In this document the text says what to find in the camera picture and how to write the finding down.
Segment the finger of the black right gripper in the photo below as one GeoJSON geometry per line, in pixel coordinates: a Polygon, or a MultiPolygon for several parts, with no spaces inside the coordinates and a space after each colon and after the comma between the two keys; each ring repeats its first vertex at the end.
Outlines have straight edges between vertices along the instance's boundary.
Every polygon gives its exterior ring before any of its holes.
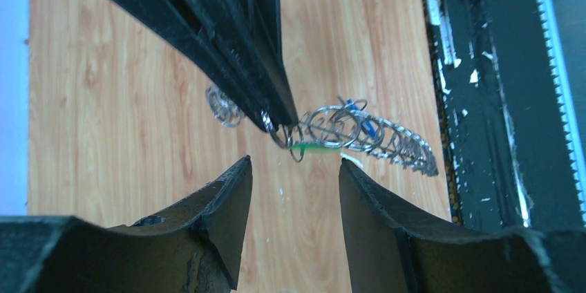
{"type": "MultiPolygon", "coordinates": [[[[185,57],[190,59],[208,76],[220,71],[218,54],[213,54],[211,44],[206,44],[199,34],[202,24],[185,0],[111,0],[123,10],[160,36],[185,57]]],[[[263,118],[263,126],[269,131],[263,118]]]]}
{"type": "Polygon", "coordinates": [[[298,122],[283,62],[280,0],[185,0],[220,71],[211,80],[257,126],[298,122]]]}

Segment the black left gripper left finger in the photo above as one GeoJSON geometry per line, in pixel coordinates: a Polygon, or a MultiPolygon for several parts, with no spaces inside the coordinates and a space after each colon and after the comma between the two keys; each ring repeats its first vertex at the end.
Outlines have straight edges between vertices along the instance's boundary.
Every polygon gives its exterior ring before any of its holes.
{"type": "Polygon", "coordinates": [[[2,292],[230,292],[252,196],[245,156],[132,225],[76,216],[1,218],[2,292]]]}

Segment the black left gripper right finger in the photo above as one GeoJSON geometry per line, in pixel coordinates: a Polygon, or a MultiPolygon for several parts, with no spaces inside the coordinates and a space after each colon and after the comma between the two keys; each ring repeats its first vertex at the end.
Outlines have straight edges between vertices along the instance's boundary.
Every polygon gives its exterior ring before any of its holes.
{"type": "Polygon", "coordinates": [[[493,234],[438,218],[342,160],[339,197],[353,292],[584,292],[585,230],[493,234]]]}

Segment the green key tag with key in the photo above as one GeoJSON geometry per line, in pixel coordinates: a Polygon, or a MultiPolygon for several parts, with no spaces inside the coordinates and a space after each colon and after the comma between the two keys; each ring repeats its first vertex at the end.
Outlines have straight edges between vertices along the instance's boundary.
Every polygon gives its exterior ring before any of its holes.
{"type": "Polygon", "coordinates": [[[327,147],[316,142],[293,144],[291,150],[304,151],[309,153],[340,153],[340,148],[327,147]]]}

